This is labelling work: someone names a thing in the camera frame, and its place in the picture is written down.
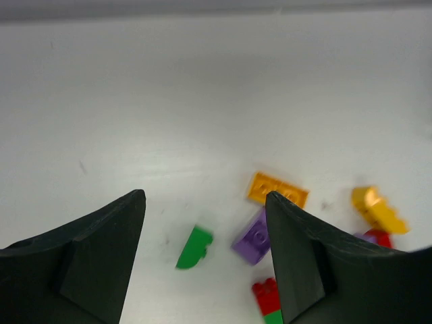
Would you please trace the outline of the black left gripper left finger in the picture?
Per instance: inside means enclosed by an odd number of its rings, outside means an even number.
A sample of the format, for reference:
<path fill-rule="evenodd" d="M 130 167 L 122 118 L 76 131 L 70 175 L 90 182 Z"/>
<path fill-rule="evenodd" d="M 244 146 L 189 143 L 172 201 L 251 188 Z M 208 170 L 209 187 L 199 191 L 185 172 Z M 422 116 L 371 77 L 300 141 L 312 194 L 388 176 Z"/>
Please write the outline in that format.
<path fill-rule="evenodd" d="M 1 249 L 2 323 L 119 323 L 144 190 Z"/>

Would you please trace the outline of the yellow half-round lego brick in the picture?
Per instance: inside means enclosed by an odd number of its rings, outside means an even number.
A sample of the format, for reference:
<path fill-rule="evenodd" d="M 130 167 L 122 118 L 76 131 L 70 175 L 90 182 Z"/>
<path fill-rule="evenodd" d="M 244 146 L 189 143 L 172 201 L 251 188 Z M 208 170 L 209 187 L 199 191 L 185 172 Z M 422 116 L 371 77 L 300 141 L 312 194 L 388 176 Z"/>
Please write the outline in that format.
<path fill-rule="evenodd" d="M 351 193 L 353 207 L 375 230 L 403 235 L 410 231 L 405 220 L 375 186 L 355 187 Z"/>

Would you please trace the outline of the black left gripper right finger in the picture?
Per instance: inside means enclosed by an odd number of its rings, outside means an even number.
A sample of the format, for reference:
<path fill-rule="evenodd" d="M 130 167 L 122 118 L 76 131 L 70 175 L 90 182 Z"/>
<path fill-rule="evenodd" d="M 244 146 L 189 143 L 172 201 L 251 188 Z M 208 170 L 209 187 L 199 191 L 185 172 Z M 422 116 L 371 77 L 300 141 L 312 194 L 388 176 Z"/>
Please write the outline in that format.
<path fill-rule="evenodd" d="M 265 205 L 285 323 L 430 323 L 431 249 L 372 244 L 278 192 Z"/>

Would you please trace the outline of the purple square lego brick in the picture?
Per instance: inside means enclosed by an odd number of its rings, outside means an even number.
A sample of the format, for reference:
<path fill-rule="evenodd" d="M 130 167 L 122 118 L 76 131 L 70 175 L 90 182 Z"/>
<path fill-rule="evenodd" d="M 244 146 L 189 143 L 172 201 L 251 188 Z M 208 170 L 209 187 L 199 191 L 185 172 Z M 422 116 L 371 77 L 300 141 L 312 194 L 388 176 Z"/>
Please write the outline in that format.
<path fill-rule="evenodd" d="M 249 265 L 256 265 L 269 252 L 271 243 L 265 209 L 262 208 L 232 242 L 232 250 Z"/>

